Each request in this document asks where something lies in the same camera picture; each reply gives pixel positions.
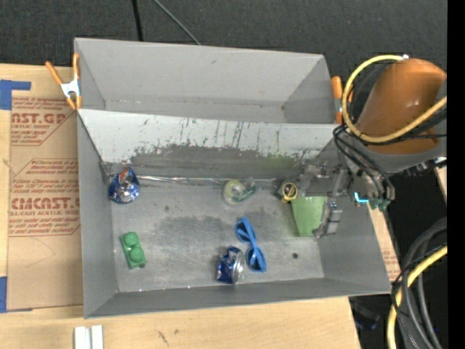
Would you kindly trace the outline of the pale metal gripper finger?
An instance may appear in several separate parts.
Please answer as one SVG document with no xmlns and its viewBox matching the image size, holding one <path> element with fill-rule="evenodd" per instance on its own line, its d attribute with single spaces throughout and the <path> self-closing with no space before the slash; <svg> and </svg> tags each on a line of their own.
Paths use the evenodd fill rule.
<svg viewBox="0 0 465 349">
<path fill-rule="evenodd" d="M 326 197 L 331 189 L 331 175 L 325 167 L 308 165 L 299 176 L 298 187 L 302 196 Z"/>
<path fill-rule="evenodd" d="M 328 199 L 323 205 L 320 226 L 312 231 L 315 238 L 335 235 L 341 220 L 343 210 L 337 201 Z"/>
</svg>

